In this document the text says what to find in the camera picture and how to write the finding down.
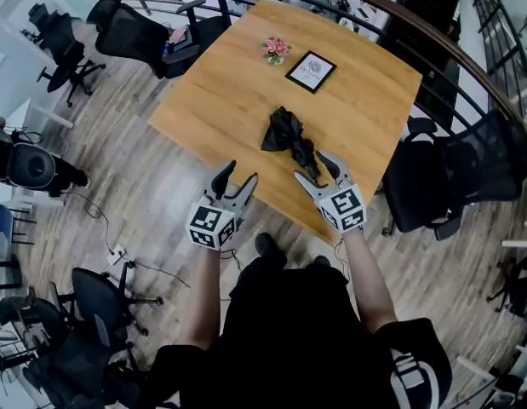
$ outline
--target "handrail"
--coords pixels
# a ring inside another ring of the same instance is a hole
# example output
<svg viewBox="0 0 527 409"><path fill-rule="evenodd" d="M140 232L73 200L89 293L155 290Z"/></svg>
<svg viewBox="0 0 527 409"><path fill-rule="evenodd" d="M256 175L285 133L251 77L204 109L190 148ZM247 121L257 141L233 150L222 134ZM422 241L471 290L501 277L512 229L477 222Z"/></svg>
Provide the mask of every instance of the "handrail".
<svg viewBox="0 0 527 409"><path fill-rule="evenodd" d="M398 17L417 30L425 33L441 47L446 49L455 60L469 72L475 80L484 86L486 91L491 95L496 104L503 112L508 112L509 118L521 119L517 111L513 108L511 102L502 92L494 85L490 76L475 62L465 51L458 45L448 39L443 33L432 25L425 22L421 17L410 12L407 8L393 2L392 0L363 0L376 8L383 10L389 15Z"/></svg>
<svg viewBox="0 0 527 409"><path fill-rule="evenodd" d="M500 8L501 13L503 14L503 18L505 18L505 21L509 25L509 30L511 31L511 34L513 36L513 40L518 48L518 55L520 56L520 61L522 62L523 67L526 69L527 72L527 56L526 51L520 42L520 37L518 36L517 30L514 27L513 21L511 20L511 17L509 16L509 13L506 11L505 7L503 6L503 3L501 0L494 0L495 4Z"/></svg>

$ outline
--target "picture frame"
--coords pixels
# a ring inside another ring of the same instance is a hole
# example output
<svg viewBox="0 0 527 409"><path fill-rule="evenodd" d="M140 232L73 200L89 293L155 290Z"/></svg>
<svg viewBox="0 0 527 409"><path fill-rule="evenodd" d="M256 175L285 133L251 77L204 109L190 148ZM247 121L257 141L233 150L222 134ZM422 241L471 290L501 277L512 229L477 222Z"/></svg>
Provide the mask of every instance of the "picture frame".
<svg viewBox="0 0 527 409"><path fill-rule="evenodd" d="M288 71L286 78L315 94L336 68L330 60L308 50Z"/></svg>

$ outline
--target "black t-shirt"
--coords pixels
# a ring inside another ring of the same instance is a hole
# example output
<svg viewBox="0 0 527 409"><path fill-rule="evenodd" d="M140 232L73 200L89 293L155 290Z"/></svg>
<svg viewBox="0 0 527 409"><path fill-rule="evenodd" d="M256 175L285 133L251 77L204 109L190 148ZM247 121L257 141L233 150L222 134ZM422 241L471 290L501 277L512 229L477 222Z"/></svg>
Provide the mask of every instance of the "black t-shirt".
<svg viewBox="0 0 527 409"><path fill-rule="evenodd" d="M139 408L180 391L182 409L199 407L395 408L390 348L412 353L438 376L440 402L450 364L427 319L359 322L342 274L329 267L285 270L232 295L223 334L208 351L161 347Z"/></svg>

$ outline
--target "person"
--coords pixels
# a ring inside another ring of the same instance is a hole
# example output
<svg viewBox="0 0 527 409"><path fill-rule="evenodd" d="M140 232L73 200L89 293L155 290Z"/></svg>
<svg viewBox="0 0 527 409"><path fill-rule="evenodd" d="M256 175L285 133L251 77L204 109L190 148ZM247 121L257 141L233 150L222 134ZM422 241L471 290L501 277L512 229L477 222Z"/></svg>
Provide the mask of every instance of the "person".
<svg viewBox="0 0 527 409"><path fill-rule="evenodd" d="M0 116L0 181L5 181L8 175L7 165L10 152L8 147L17 142L22 142L19 132L10 135L4 131L5 126L6 120ZM53 158L55 162L54 178L47 186L39 188L38 191L48 192L51 197L59 197L73 185L86 188L90 186L90 179L83 170L77 169L56 156Z"/></svg>
<svg viewBox="0 0 527 409"><path fill-rule="evenodd" d="M398 321L361 230L344 233L343 240L358 315L347 279L327 258L286 270L286 255L261 233L259 257L230 294L220 336L220 254L201 251L180 336L158 350L137 407L171 407L163 402L179 391L182 409L397 408L392 350L433 369L442 404L451 369L432 322ZM418 392L420 401L410 407L437 407L427 392Z"/></svg>

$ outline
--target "table top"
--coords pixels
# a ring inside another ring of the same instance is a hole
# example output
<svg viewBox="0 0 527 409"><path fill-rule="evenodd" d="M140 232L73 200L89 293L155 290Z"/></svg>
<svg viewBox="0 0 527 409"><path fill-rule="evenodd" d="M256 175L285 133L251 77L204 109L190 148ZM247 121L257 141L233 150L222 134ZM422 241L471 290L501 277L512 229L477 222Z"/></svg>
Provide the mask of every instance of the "table top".
<svg viewBox="0 0 527 409"><path fill-rule="evenodd" d="M279 37L293 49L270 66L261 44ZM316 94L285 77L308 51L337 68ZM414 103L421 75L368 39L274 0L262 0L235 22L171 88L149 123L212 167L237 160L232 180L259 174L255 196L332 243L336 233L294 178L290 152L263 152L271 113L284 106L303 136L350 167L370 202ZM320 184L331 177L319 163Z"/></svg>

